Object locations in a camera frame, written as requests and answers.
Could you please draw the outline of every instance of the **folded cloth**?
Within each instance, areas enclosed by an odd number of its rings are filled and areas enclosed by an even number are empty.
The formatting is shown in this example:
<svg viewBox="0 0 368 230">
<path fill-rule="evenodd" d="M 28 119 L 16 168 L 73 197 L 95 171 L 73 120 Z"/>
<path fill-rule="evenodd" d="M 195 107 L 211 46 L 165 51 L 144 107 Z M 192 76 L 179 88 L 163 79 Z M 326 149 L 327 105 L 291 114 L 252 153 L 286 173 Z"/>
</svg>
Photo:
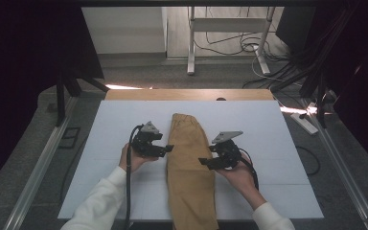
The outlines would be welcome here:
<svg viewBox="0 0 368 230">
<path fill-rule="evenodd" d="M 177 230 L 217 230 L 215 172 L 201 165 L 211 158 L 208 140 L 195 117 L 172 115 L 167 157 L 167 183 L 172 221 Z"/>
</svg>

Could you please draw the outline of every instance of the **aluminum rail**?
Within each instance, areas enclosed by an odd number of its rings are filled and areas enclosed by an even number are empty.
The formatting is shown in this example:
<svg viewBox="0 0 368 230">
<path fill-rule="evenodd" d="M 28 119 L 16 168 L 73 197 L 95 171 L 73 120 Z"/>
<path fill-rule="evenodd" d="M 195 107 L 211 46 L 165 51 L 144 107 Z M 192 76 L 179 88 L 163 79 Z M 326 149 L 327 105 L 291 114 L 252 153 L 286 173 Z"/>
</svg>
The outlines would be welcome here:
<svg viewBox="0 0 368 230">
<path fill-rule="evenodd" d="M 302 100 L 302 103 L 305 107 L 308 106 L 307 101 Z M 342 180 L 342 183 L 344 184 L 349 196 L 352 199 L 352 202 L 356 206 L 360 218 L 368 229 L 368 201 L 366 199 L 366 196 L 357 185 L 357 182 L 355 181 L 348 166 L 343 160 L 328 130 L 321 126 L 315 115 L 311 113 L 308 113 L 308 115 L 310 116 L 310 119 L 314 123 L 316 128 L 318 128 L 318 134 L 321 142 L 324 145 L 328 155 L 330 156 L 331 161 L 333 162 L 334 167 L 338 172 L 340 179 Z"/>
<path fill-rule="evenodd" d="M 3 228 L 4 230 L 17 230 L 22 225 L 23 220 L 25 219 L 32 204 L 32 201 L 35 198 L 35 194 L 40 187 L 41 181 L 43 180 L 47 168 L 52 161 L 53 155 L 56 152 L 64 130 L 67 128 L 68 122 L 70 121 L 70 116 L 74 110 L 77 101 L 78 98 L 75 97 L 72 97 L 68 100 L 65 111 L 66 117 L 62 124 L 60 126 L 56 126 L 52 134 L 50 135 L 50 138 L 47 141 L 43 152 L 38 158 L 38 161 L 34 166 L 28 182 L 25 185 L 25 188 L 23 189 L 22 193 L 19 196 L 19 199 L 17 199 L 17 202 L 11 211 L 7 223 Z"/>
</svg>

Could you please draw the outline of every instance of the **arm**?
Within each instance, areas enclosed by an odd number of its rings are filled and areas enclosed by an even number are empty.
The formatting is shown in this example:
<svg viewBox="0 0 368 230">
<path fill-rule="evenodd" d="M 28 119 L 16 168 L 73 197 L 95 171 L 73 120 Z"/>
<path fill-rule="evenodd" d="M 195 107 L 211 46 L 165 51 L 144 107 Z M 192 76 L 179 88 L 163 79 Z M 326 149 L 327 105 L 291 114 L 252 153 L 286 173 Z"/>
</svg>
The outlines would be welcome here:
<svg viewBox="0 0 368 230">
<path fill-rule="evenodd" d="M 125 196 L 127 182 L 127 146 L 117 167 L 107 178 L 95 185 L 87 199 L 76 209 L 73 217 L 62 226 L 61 230 L 110 229 Z M 132 172 L 148 161 L 157 157 L 141 157 L 132 151 Z"/>
<path fill-rule="evenodd" d="M 232 170 L 217 170 L 217 172 L 229 181 L 246 199 L 254 210 L 253 219 L 260 230 L 292 230 L 293 224 L 288 218 L 280 216 L 268 203 L 262 194 L 255 188 L 253 177 L 243 162 Z"/>
</svg>

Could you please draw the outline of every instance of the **white sleeve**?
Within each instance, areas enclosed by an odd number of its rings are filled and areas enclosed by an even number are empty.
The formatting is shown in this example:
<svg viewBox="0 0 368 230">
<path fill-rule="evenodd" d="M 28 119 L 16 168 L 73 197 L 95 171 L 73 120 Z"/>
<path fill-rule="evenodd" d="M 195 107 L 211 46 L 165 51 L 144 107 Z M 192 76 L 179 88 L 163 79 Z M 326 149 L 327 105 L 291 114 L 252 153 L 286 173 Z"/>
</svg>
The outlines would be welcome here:
<svg viewBox="0 0 368 230">
<path fill-rule="evenodd" d="M 126 182 L 127 173 L 117 167 L 95 185 L 61 230 L 109 230 L 124 200 Z"/>
<path fill-rule="evenodd" d="M 289 218 L 283 218 L 270 203 L 266 202 L 255 210 L 253 219 L 258 224 L 259 230 L 294 230 L 294 225 Z"/>
</svg>

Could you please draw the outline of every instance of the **metal frame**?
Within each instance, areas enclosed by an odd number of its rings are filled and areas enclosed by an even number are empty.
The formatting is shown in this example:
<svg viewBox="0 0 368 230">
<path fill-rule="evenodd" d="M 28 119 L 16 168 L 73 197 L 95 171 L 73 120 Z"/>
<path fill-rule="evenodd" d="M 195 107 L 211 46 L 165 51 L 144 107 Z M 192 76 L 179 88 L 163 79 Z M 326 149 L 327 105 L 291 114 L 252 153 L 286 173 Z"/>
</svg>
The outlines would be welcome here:
<svg viewBox="0 0 368 230">
<path fill-rule="evenodd" d="M 25 188 L 23 189 L 19 199 L 17 199 L 17 202 L 11 211 L 7 223 L 4 226 L 4 230 L 17 230 L 22 225 L 23 220 L 25 219 L 32 204 L 32 201 L 35 198 L 35 194 L 40 187 L 41 181 L 43 180 L 43 177 L 50 165 L 50 162 L 52 161 L 53 155 L 56 152 L 62 134 L 67 128 L 68 122 L 70 121 L 71 114 L 77 101 L 78 98 L 75 97 L 69 99 L 65 112 L 66 117 L 60 126 L 55 126 L 49 138 L 49 141 L 47 142 L 43 152 L 41 153 L 37 163 L 34 166 L 34 170 L 32 171 L 28 182 L 25 185 Z"/>
<path fill-rule="evenodd" d="M 196 32 L 224 32 L 224 33 L 262 33 L 259 46 L 253 46 L 259 64 L 265 76 L 270 74 L 265 57 L 263 56 L 265 40 L 271 26 L 275 7 L 268 8 L 266 18 L 196 18 L 195 7 L 190 13 L 190 44 L 188 52 L 187 74 L 192 76 L 196 68 L 196 50 L 194 36 Z"/>
<path fill-rule="evenodd" d="M 302 103 L 305 107 L 308 106 L 307 101 L 302 100 Z M 341 154 L 339 153 L 339 150 L 337 149 L 333 139 L 328 133 L 328 130 L 326 130 L 321 126 L 320 122 L 316 119 L 316 116 L 314 116 L 311 113 L 309 113 L 309 116 L 311 121 L 318 128 L 318 134 L 321 139 L 321 142 L 324 145 L 328 155 L 330 156 L 331 161 L 333 162 L 334 167 L 338 172 L 339 177 L 346 188 L 346 191 L 351 197 L 352 202 L 354 203 L 357 212 L 360 215 L 360 218 L 362 219 L 364 225 L 368 229 L 368 201 L 366 199 L 366 196 L 357 185 L 357 182 L 355 181 L 348 166 L 346 165 Z"/>
</svg>

